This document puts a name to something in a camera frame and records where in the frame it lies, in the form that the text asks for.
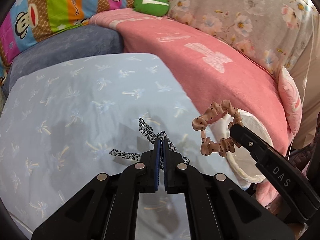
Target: colorful striped pillow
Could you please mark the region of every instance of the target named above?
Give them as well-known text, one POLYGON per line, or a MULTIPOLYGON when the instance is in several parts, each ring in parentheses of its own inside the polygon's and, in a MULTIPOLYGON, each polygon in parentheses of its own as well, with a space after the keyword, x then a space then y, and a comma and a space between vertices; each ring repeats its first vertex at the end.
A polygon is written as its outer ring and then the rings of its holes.
POLYGON ((9 67, 22 51, 56 33, 87 24, 98 12, 132 8, 133 1, 17 0, 0 27, 0 65, 9 67))

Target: floral pillow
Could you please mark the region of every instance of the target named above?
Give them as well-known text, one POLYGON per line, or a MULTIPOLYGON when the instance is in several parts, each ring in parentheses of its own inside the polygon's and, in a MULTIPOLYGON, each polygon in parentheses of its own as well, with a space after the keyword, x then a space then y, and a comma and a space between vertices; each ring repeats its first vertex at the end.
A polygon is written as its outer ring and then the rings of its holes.
POLYGON ((276 79, 294 66, 319 15, 310 0, 169 1, 169 17, 223 40, 276 79))

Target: metal screw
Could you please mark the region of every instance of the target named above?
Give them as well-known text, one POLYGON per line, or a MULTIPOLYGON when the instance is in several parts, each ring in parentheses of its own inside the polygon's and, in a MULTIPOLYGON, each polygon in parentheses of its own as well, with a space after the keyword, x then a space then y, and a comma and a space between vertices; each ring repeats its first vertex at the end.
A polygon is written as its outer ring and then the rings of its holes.
POLYGON ((144 165, 144 163, 136 163, 136 165, 134 167, 137 170, 142 170, 145 167, 145 165, 144 165))
POLYGON ((227 177, 226 177, 224 174, 222 174, 222 173, 218 173, 218 174, 216 175, 216 179, 217 179, 218 181, 225 181, 226 178, 227 178, 227 177))
POLYGON ((185 163, 179 163, 179 164, 177 165, 177 168, 178 168, 179 170, 185 170, 186 168, 188 168, 188 166, 187 166, 185 163))
POLYGON ((103 180, 106 180, 107 177, 108 177, 107 174, 100 173, 100 174, 98 174, 97 179, 100 181, 103 181, 103 180))

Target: white cable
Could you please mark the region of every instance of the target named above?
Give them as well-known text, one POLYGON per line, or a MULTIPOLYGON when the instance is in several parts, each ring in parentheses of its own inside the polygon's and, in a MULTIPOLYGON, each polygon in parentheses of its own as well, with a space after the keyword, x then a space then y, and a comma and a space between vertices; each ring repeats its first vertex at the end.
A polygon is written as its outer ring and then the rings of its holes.
MULTIPOLYGON (((314 22, 313 22, 313 12, 311 12, 311 13, 312 13, 312 17, 311 17, 311 20, 312 20, 312 44, 311 44, 311 51, 310 51, 310 58, 309 58, 309 64, 308 64, 308 68, 307 68, 307 73, 306 73, 306 76, 304 77, 303 82, 302 82, 302 87, 303 87, 303 98, 302 98, 302 102, 301 102, 302 110, 303 110, 304 98, 306 96, 306 87, 307 87, 309 69, 310 69, 310 65, 311 65, 313 46, 314 46, 314 43, 315 43, 315 27, 314 27, 314 22)), ((290 144, 288 160, 290 158, 290 152, 291 152, 291 148, 292 148, 292 144, 293 144, 294 138, 295 138, 295 136, 293 137, 292 142, 290 144)))

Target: palm tree print fabric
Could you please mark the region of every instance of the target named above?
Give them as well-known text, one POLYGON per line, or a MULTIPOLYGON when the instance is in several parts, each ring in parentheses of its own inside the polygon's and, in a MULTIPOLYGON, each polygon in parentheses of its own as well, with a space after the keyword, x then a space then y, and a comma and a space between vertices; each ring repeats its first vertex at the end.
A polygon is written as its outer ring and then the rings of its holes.
MULTIPOLYGON (((134 153, 137 161, 153 149, 156 137, 169 137, 172 149, 200 172, 223 172, 238 182, 226 159, 200 154, 200 134, 191 125, 199 115, 170 70, 151 54, 81 58, 24 76, 0 117, 1 199, 33 231, 97 174, 119 174, 134 163, 109 154, 112 149, 134 153)), ((207 135, 214 139, 210 130, 207 135)), ((183 195, 162 190, 141 201, 137 239, 188 236, 183 195), (167 216, 168 210, 176 213, 167 216)))

